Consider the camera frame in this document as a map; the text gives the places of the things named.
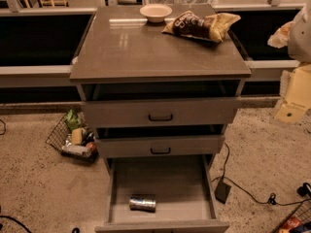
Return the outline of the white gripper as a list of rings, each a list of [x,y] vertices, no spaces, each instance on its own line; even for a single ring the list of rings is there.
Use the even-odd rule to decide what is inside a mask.
[[[293,24],[292,21],[283,24],[269,37],[267,44],[276,49],[286,47]],[[274,118],[283,123],[299,122],[311,109],[311,64],[282,73],[280,96]]]

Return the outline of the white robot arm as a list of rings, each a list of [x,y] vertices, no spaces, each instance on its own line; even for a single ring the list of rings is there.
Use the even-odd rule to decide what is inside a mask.
[[[294,19],[282,25],[267,41],[273,48],[288,48],[289,57],[299,65],[281,77],[280,95],[274,119],[295,123],[311,110],[311,2]]]

